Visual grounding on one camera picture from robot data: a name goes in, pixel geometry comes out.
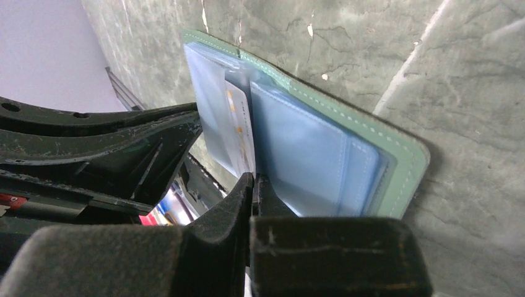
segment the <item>wallet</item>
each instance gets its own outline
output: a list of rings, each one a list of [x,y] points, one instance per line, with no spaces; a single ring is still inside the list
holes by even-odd
[[[206,33],[184,52],[209,154],[266,174],[304,217],[401,218],[430,161],[423,143]]]

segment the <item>marble surface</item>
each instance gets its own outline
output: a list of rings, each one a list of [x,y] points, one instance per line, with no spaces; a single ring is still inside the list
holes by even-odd
[[[436,289],[525,296],[522,0],[85,0],[84,7],[113,72],[150,107],[193,101],[180,48],[180,29],[191,27],[423,139],[432,162],[404,220]],[[226,188],[235,183],[202,140],[192,152]]]

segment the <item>white wall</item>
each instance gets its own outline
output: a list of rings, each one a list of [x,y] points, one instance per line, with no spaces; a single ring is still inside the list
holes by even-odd
[[[0,96],[59,110],[125,110],[80,0],[0,0]]]

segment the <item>floor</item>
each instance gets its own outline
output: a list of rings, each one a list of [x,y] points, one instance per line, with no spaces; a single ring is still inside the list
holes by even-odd
[[[193,101],[180,29],[208,31],[423,139],[404,220],[442,296],[525,296],[523,0],[84,1],[149,107]],[[226,187],[235,180],[193,153]]]

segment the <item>red component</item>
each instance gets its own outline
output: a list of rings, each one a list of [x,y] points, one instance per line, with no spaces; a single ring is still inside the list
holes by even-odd
[[[9,209],[19,209],[26,201],[24,197],[0,193],[0,205],[9,206]]]

